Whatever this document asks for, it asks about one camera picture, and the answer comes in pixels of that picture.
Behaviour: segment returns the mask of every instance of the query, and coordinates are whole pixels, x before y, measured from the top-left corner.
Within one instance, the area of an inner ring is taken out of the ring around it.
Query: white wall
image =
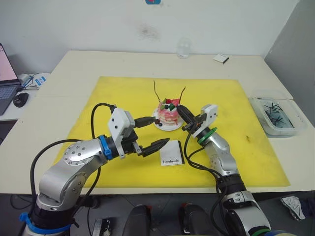
[[[298,0],[2,0],[0,42],[17,72],[52,71],[67,50],[266,56]]]

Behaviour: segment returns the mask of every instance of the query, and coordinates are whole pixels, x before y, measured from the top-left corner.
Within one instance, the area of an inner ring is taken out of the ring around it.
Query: computer mouse
[[[16,95],[13,98],[13,104],[16,107],[23,107],[24,104],[26,103],[26,101],[28,100],[29,94],[24,92],[24,93],[20,93],[19,95]]]

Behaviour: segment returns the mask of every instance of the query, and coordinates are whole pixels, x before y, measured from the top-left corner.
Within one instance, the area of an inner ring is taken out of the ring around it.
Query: white card
[[[181,143],[178,140],[168,141],[159,151],[162,166],[184,164]]]

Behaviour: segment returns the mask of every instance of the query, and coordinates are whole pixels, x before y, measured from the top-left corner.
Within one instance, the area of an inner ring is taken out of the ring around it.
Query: laptop screen
[[[18,78],[0,44],[0,84],[18,82]]]

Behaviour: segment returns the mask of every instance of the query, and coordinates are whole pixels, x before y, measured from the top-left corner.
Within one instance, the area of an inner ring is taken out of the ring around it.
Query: laptop
[[[3,115],[21,83],[0,44],[0,115]]]

